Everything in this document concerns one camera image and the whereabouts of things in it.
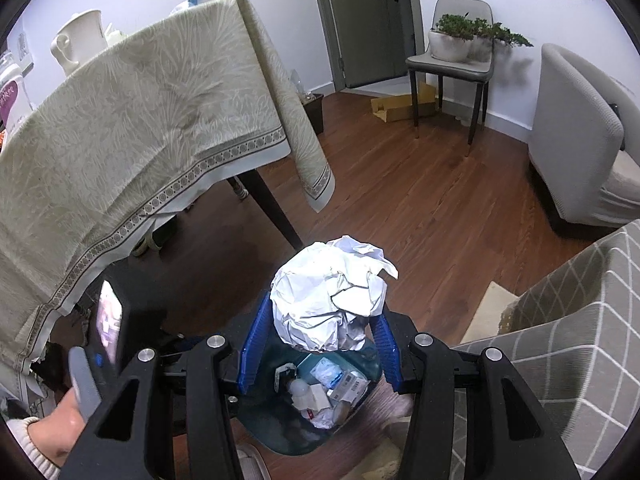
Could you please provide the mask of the person's left hand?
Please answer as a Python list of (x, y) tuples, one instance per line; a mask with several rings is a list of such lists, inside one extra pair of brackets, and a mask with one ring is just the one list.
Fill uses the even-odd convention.
[(86, 422), (102, 401), (83, 348), (70, 349), (68, 370), (72, 388), (50, 415), (27, 427), (29, 439), (38, 452), (58, 468), (66, 462)]

